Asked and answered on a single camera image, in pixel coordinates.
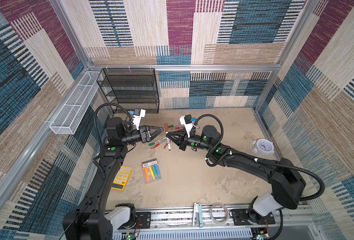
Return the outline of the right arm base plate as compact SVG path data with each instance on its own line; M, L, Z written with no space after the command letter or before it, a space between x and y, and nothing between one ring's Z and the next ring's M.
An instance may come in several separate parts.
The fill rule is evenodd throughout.
M263 217L254 211L249 212L248 209L233 209L229 211L229 216L233 220L235 226L247 225L274 225L276 223L272 213Z

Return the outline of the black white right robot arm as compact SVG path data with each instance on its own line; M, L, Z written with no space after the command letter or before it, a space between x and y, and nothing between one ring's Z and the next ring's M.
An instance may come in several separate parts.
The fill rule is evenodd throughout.
M180 117L183 130L167 132L166 136L174 142L180 150L185 151L187 146L193 149L206 150L206 164L209 167L223 166L235 168L259 177L271 185L271 190L262 197L255 197L245 211L247 221L252 225L260 224L266 216L273 211L284 208L295 210L300 202L309 201L320 197L325 191L325 184L321 177L315 173L296 167L288 159L280 161L261 159L222 144L224 129L222 122L214 115L220 129L207 125L202 129L201 135L196 133L198 122L207 115L197 119L191 115ZM302 174L307 174L317 180L319 190L304 197L303 191L306 182Z

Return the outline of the brown capped white marker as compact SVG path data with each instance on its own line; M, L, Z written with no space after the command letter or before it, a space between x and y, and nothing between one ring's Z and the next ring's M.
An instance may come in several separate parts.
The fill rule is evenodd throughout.
M171 141L169 138L167 138L167 146L168 146L168 150L171 150Z

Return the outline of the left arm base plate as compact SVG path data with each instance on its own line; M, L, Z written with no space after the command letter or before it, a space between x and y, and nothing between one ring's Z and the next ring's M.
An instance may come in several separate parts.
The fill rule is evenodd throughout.
M137 212L136 224L132 227L133 230L149 229L151 227L152 213L151 212Z

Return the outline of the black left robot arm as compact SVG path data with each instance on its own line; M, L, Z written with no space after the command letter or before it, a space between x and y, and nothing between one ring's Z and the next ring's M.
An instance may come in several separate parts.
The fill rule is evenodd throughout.
M92 183L74 212L63 219L63 236L68 240L111 240L120 227L131 229L138 225L134 204L119 204L106 214L106 204L114 179L129 152L128 146L149 143L164 128L141 125L146 110L124 110L129 120L111 117L107 120L105 141L100 140L100 152L92 159L97 167Z

